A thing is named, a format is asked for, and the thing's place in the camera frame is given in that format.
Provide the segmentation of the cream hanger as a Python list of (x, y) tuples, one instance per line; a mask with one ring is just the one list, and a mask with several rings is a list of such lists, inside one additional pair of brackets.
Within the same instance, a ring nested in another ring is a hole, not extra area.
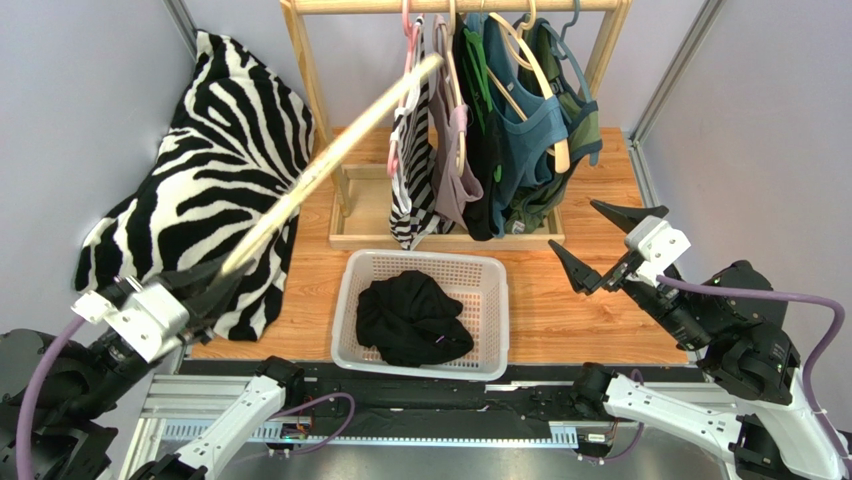
[(393, 112), (399, 100), (405, 97), (413, 87), (420, 85), (443, 64), (444, 59), (440, 55), (427, 55), (420, 64), (404, 74), (369, 105), (317, 155), (303, 174), (298, 177), (291, 191), (283, 195), (269, 211), (261, 215), (256, 225), (246, 233), (223, 261), (217, 276), (223, 278), (230, 275), (251, 260), (255, 252), (260, 249), (261, 244), (291, 217), (296, 208), (300, 207), (334, 170), (342, 165), (345, 157), (353, 151), (358, 143), (368, 133), (372, 132), (383, 118)]

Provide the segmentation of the black tank top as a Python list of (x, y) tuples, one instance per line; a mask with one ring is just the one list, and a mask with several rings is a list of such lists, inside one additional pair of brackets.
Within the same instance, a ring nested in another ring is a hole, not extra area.
[(407, 270), (374, 280), (359, 293), (356, 338), (392, 366), (444, 364), (466, 356), (476, 346), (460, 320), (463, 309), (431, 276)]

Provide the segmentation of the striped tank top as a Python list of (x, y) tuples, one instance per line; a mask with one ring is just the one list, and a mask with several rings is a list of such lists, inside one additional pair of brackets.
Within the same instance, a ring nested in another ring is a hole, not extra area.
[(394, 111), (390, 136), (396, 168), (391, 176), (389, 229), (403, 250), (429, 235), (448, 234), (455, 223), (436, 212), (432, 175), (437, 153), (429, 142), (430, 79), (409, 89)]

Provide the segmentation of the pink hanger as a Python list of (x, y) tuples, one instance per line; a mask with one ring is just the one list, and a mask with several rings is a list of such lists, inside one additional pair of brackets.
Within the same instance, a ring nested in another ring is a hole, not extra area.
[[(412, 69), (412, 62), (414, 58), (414, 52), (416, 48), (416, 40), (415, 36), (419, 32), (419, 27), (415, 22), (410, 20), (410, 12), (411, 12), (411, 2), (409, 0), (401, 1), (402, 9), (402, 28), (403, 33), (407, 40), (407, 50), (406, 50), (406, 58), (405, 58), (405, 67), (404, 73), (408, 74)], [(399, 125), (400, 121), (398, 120), (398, 116), (401, 114), (402, 110), (405, 107), (406, 103), (406, 95), (403, 95), (398, 101), (397, 108), (393, 113), (393, 127), (391, 130), (391, 135), (389, 139), (389, 151), (388, 158), (386, 164), (386, 173), (389, 178), (393, 178), (399, 162), (399, 155), (397, 153), (397, 146), (399, 144)]]

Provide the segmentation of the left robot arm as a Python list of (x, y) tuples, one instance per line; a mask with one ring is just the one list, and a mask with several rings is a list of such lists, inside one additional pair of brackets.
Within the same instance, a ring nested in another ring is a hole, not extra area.
[[(108, 479), (117, 430), (98, 419), (174, 350), (211, 338), (242, 271), (215, 259), (140, 280), (129, 275), (81, 296), (58, 335), (1, 337), (1, 475)], [(139, 479), (214, 479), (251, 434), (305, 395), (298, 365), (271, 356), (201, 435), (144, 464)]]

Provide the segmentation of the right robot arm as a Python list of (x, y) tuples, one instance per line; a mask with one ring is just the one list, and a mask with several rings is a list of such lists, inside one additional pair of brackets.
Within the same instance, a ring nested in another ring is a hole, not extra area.
[(637, 374), (588, 362), (570, 405), (591, 418), (632, 420), (713, 454), (740, 479), (847, 479), (851, 436), (816, 398), (817, 360), (845, 320), (836, 301), (782, 292), (750, 262), (736, 261), (709, 280), (682, 279), (677, 260), (690, 248), (664, 206), (631, 208), (594, 201), (624, 232), (625, 254), (605, 273), (552, 244), (572, 289), (625, 293), (679, 349), (734, 400), (716, 411), (658, 392)]

